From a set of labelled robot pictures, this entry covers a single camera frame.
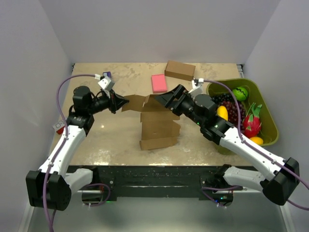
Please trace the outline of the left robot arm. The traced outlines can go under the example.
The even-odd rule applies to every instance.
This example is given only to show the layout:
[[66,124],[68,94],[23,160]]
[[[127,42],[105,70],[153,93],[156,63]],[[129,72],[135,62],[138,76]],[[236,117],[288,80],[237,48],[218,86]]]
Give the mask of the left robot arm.
[[67,173],[73,155],[81,142],[87,137],[94,123],[94,114],[110,110],[113,114],[129,100],[116,94],[102,92],[95,97],[89,87],[80,86],[73,91],[73,105],[69,109],[61,139],[58,141],[48,159],[37,171],[29,171],[26,186],[29,203],[34,207],[65,210],[73,194],[87,187],[96,189],[100,178],[92,169],[79,168]]

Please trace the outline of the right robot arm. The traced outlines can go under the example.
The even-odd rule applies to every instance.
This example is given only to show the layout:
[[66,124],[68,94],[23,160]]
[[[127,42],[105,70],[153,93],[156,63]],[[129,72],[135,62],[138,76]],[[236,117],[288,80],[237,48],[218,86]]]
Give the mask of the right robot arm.
[[198,89],[187,91],[178,85],[155,99],[177,116],[185,115],[200,127],[202,135],[245,158],[255,171],[225,165],[215,178],[217,188],[229,191],[241,188],[262,192],[272,203],[285,205],[299,184],[299,163],[269,153],[243,135],[233,124],[218,116],[216,104]]

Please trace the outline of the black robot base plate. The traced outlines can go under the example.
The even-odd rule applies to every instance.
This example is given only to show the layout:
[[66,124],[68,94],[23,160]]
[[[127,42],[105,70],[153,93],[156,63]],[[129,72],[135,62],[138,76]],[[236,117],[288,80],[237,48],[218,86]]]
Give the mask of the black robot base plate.
[[82,188],[83,203],[133,198],[198,198],[206,200],[208,188],[227,189],[223,166],[88,166],[92,187]]

